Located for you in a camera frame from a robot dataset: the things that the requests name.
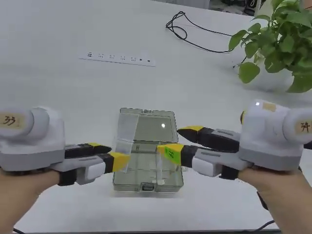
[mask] table surface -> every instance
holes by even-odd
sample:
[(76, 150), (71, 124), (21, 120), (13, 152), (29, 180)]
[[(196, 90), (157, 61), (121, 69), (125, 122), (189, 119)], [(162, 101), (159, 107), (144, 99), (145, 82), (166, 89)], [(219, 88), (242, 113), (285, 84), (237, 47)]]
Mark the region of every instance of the table surface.
[[(149, 0), (7, 0), (0, 8), (0, 105), (49, 106), (63, 113), (67, 143), (113, 143), (121, 107), (170, 110), (178, 127), (240, 131), (254, 98), (310, 106), (311, 94), (252, 91), (232, 65), (242, 50), (209, 53), (178, 40), (165, 24), (179, 10), (206, 28), (234, 34), (250, 17)], [(189, 39), (226, 50), (229, 38), (183, 19)], [(148, 54), (156, 67), (79, 60), (80, 52)], [(312, 157), (302, 168), (312, 179)], [(29, 233), (256, 229), (271, 220), (255, 189), (240, 181), (184, 173), (175, 195), (116, 193), (112, 175), (53, 187), (16, 225)]]

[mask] black cable on floor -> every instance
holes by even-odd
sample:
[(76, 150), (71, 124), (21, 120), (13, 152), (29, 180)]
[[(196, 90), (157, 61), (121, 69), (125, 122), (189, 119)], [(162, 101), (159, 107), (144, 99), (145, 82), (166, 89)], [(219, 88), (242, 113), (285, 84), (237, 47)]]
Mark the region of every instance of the black cable on floor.
[(261, 230), (263, 230), (264, 228), (268, 227), (269, 225), (275, 223), (274, 220), (271, 220), (267, 223), (265, 223), (264, 225), (262, 225), (260, 228), (256, 229), (256, 230), (253, 230), (253, 231), (241, 231), (240, 233), (256, 233), (256, 232), (259, 232)]
[(274, 220), (271, 220), (271, 221), (267, 222), (266, 224), (262, 225), (260, 228), (254, 230), (254, 231), (251, 231), (251, 233), (256, 233), (256, 232), (258, 232), (258, 231), (261, 231), (262, 229), (268, 227), (269, 225), (271, 225), (271, 224), (273, 224), (273, 223), (275, 223), (275, 221), (274, 221)]
[[(175, 15), (172, 17), (172, 19), (166, 24), (166, 28), (168, 28), (171, 32), (173, 32), (173, 33), (176, 35), (177, 38), (179, 38), (180, 40), (183, 40), (183, 41), (185, 41), (185, 42), (187, 42), (187, 43), (189, 43), (189, 44), (191, 44), (191, 45), (193, 45), (193, 46), (196, 46), (196, 47), (198, 47), (198, 48), (200, 48), (200, 49), (203, 49), (203, 50), (206, 50), (206, 51), (209, 51), (209, 52), (214, 52), (214, 53), (223, 54), (223, 53), (228, 53), (228, 52), (231, 52), (231, 51), (232, 51), (232, 50), (227, 50), (227, 51), (215, 51), (215, 50), (211, 50), (211, 49), (204, 48), (204, 47), (202, 47), (202, 46), (200, 46), (200, 45), (197, 45), (197, 44), (195, 44), (195, 43), (190, 42), (189, 40), (186, 40), (186, 38), (187, 38), (187, 36), (188, 36), (186, 30), (185, 30), (184, 28), (180, 27), (180, 26), (174, 26), (174, 24), (173, 24), (174, 21), (175, 21), (176, 19), (178, 19), (178, 18), (180, 18), (180, 17), (182, 17), (182, 16), (184, 16), (184, 17), (186, 18), (186, 20), (187, 20), (188, 22), (190, 22), (192, 25), (194, 25), (194, 26), (196, 26), (196, 27), (198, 27), (198, 28), (200, 28), (200, 29), (203, 29), (203, 30), (208, 31), (208, 32), (211, 32), (211, 33), (216, 33), (216, 34), (220, 34), (220, 35), (229, 36), (229, 37), (232, 36), (232, 35), (230, 35), (230, 34), (221, 33), (221, 32), (216, 32), (216, 31), (213, 31), (213, 30), (210, 30), (210, 29), (203, 28), (203, 27), (201, 27), (201, 26), (199, 26), (199, 25), (193, 23), (193, 22), (186, 16), (186, 13), (185, 13), (185, 12), (180, 11), (180, 12), (178, 12), (177, 14), (175, 14)], [(175, 31), (175, 29), (180, 29), (180, 30), (182, 30), (182, 31), (185, 33), (185, 36), (182, 37), (181, 35), (179, 35), (179, 34)]]
[(23, 233), (22, 231), (20, 231), (20, 230), (18, 230), (16, 228), (14, 228), (13, 231), (16, 232), (17, 234), (25, 234), (25, 233)]

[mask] power strip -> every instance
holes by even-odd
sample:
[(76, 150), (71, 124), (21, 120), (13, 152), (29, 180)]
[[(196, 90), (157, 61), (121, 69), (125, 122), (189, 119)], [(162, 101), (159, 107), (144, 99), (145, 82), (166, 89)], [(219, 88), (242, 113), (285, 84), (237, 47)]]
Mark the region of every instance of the power strip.
[(102, 53), (93, 53), (88, 52), (82, 54), (79, 59), (85, 60), (94, 60), (102, 62), (116, 62), (116, 63), (125, 63), (133, 64), (140, 66), (155, 67), (155, 61), (150, 58), (145, 58), (143, 56), (126, 56), (126, 55), (117, 55), (117, 54), (102, 54)]

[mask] green sticker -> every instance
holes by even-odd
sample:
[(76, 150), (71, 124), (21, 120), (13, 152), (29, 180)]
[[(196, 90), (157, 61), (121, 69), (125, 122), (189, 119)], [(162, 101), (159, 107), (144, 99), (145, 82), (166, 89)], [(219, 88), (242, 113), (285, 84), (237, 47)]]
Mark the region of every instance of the green sticker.
[(171, 162), (181, 165), (181, 154), (179, 152), (165, 147), (165, 157), (168, 158)]

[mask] transparent plastic box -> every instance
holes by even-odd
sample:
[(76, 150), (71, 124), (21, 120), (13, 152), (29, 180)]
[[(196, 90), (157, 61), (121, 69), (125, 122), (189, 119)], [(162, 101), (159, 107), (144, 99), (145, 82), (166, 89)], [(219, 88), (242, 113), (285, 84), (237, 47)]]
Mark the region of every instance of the transparent plastic box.
[[(178, 142), (174, 113), (122, 108), (120, 114), (136, 114), (138, 120), (129, 164), (124, 170), (114, 173), (114, 189), (132, 192), (179, 191), (183, 186), (181, 167), (161, 157), (156, 151), (159, 144)], [(126, 121), (132, 125), (132, 129), (134, 122), (133, 118)]]

